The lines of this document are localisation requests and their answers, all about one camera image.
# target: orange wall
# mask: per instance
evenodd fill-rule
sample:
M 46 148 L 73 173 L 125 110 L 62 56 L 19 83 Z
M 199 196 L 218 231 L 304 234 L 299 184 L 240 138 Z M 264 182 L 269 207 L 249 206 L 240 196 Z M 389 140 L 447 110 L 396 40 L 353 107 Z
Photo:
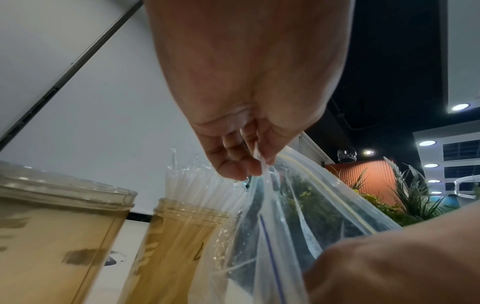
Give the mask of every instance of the orange wall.
M 340 172 L 340 179 L 347 185 L 354 183 L 365 170 L 366 185 L 360 189 L 362 193 L 373 194 L 380 197 L 385 204 L 395 205 L 392 190 L 395 186 L 395 177 L 392 169 L 384 160 L 357 161 L 350 164 L 327 165 L 325 168 L 336 175 L 332 167 Z

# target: plastic bag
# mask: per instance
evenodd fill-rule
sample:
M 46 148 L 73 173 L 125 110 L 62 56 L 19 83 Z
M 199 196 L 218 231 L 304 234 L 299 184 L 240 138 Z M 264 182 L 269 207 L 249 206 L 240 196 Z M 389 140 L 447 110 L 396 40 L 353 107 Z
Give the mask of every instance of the plastic bag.
M 210 238 L 189 304 L 308 303 L 302 272 L 346 237 L 399 229 L 335 176 L 291 148 L 252 179 L 248 200 Z

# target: clear plastic lid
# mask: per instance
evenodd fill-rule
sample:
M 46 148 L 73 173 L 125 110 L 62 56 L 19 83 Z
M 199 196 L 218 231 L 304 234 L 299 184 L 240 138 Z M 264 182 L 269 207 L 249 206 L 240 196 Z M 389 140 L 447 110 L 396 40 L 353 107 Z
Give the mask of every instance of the clear plastic lid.
M 131 190 L 0 161 L 0 198 L 128 210 L 136 196 Z

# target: blue zip strip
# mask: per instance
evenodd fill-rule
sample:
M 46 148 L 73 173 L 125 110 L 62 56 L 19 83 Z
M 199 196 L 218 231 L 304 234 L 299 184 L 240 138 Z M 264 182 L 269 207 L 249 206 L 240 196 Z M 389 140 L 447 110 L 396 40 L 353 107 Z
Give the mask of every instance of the blue zip strip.
M 261 221 L 261 225 L 263 227 L 263 231 L 265 233 L 266 244 L 268 246 L 268 252 L 270 254 L 271 266 L 273 268 L 273 273 L 275 275 L 275 282 L 276 282 L 276 285 L 277 285 L 277 288 L 278 288 L 278 293 L 280 295 L 280 303 L 281 304 L 286 304 L 284 289 L 282 288 L 282 283 L 280 282 L 279 271 L 277 269 L 277 264 L 275 263 L 274 254 L 272 252 L 272 246 L 270 245 L 270 238 L 269 238 L 269 235 L 267 233 L 267 230 L 265 229 L 264 217 L 262 215 L 260 215 L 260 221 Z

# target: brown container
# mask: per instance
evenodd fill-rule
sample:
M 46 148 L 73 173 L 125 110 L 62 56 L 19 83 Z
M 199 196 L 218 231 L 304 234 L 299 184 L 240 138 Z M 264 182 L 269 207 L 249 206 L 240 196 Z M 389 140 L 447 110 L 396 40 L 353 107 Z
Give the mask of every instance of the brown container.
M 82 303 L 136 195 L 0 162 L 0 302 Z
M 203 248 L 229 213 L 161 199 L 118 304 L 188 304 Z

